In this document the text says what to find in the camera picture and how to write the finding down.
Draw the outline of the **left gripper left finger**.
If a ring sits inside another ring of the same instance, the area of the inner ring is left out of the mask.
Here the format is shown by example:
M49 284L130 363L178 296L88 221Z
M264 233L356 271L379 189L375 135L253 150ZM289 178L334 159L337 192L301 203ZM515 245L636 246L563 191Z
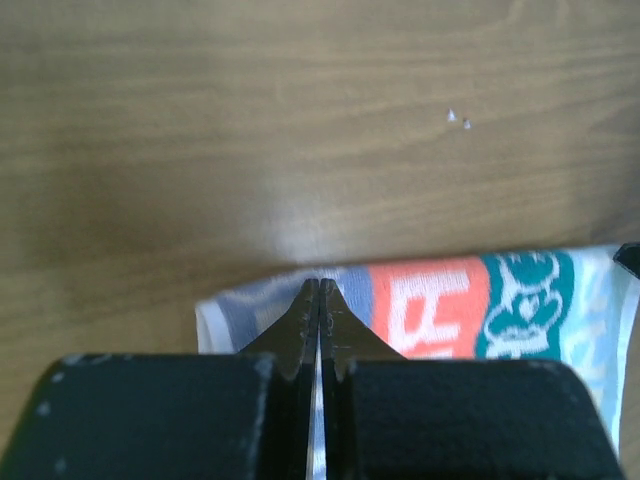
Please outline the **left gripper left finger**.
M319 281L306 280L288 310L243 355L271 362L259 423L258 479L305 479L309 471L319 314Z

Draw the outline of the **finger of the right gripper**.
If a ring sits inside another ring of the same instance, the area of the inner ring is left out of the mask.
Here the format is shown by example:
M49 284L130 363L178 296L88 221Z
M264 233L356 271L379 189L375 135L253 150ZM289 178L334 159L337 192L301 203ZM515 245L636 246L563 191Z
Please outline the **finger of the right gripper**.
M613 256L613 261L635 278L640 278L640 243L625 243Z

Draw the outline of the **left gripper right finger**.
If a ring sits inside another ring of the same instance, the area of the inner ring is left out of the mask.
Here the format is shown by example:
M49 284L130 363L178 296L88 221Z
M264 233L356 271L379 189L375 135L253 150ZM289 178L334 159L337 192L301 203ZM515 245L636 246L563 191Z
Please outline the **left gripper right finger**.
M319 348L329 479L404 479L404 410L399 382L408 363L348 307L337 283L319 291Z

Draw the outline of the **patterned white cloth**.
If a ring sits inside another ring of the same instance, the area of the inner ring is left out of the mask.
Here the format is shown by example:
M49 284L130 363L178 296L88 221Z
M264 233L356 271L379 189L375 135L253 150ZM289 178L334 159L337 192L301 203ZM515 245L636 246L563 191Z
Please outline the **patterned white cloth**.
M404 479L622 479L626 358L639 279L621 245L303 269L196 308L202 354L235 354L308 279L408 363ZM319 348L309 458L327 477Z

